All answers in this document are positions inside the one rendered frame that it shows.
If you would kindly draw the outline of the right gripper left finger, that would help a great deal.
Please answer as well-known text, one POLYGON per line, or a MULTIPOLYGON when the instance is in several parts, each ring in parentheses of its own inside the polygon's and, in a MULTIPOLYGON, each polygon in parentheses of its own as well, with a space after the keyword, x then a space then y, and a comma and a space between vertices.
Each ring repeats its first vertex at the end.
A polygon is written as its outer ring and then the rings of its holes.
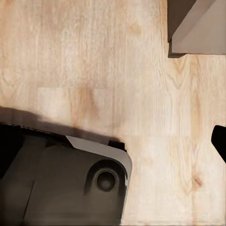
POLYGON ((0 181, 24 144, 22 126, 0 130, 0 181))

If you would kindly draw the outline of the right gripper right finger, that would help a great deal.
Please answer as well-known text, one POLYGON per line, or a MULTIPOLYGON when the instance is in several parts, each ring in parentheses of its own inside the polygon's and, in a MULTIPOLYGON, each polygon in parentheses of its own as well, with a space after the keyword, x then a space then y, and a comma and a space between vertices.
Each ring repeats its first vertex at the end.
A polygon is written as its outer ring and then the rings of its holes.
POLYGON ((226 163, 226 127, 216 125, 212 133, 211 142, 226 163))

